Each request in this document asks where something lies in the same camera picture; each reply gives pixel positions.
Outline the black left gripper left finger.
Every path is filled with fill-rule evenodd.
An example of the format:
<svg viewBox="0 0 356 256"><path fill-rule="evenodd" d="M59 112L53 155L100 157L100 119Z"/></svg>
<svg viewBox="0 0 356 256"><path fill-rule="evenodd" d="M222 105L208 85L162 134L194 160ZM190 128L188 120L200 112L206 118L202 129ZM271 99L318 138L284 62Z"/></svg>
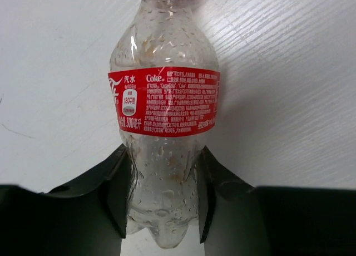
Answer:
<svg viewBox="0 0 356 256"><path fill-rule="evenodd" d="M131 162L124 146L47 193L1 186L2 255L119 255Z"/></svg>

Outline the Coke bottle red label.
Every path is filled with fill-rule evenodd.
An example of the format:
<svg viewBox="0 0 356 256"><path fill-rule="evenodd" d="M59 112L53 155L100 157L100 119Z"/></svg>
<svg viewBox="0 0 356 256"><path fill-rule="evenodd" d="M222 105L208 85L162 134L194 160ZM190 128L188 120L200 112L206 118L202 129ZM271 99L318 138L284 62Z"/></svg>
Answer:
<svg viewBox="0 0 356 256"><path fill-rule="evenodd" d="M193 0L141 0L110 57L108 80L131 160L127 233L177 247L198 217L194 165L215 125L220 71Z"/></svg>

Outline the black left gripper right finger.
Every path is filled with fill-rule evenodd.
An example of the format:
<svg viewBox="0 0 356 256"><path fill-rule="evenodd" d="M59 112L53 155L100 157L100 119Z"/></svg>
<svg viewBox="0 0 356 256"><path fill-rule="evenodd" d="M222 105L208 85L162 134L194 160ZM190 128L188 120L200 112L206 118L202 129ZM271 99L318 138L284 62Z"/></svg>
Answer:
<svg viewBox="0 0 356 256"><path fill-rule="evenodd" d="M208 148L197 162L206 255L354 255L355 191L253 187Z"/></svg>

